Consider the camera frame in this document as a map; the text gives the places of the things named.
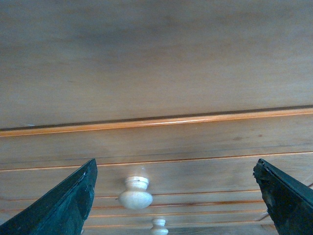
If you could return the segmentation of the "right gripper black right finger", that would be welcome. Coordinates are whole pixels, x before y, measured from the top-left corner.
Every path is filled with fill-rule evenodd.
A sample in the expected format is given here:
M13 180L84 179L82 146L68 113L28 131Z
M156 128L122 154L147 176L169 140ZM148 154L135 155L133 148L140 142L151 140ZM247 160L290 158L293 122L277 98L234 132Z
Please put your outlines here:
M253 176L280 235L313 233L313 190L269 162L259 159Z

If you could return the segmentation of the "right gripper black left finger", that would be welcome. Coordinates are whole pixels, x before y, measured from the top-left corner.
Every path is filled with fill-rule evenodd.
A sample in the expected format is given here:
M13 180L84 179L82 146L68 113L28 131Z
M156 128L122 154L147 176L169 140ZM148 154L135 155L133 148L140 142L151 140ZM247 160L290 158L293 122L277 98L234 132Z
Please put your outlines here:
M2 235L79 235L94 201L97 164L91 159L25 210L3 223Z

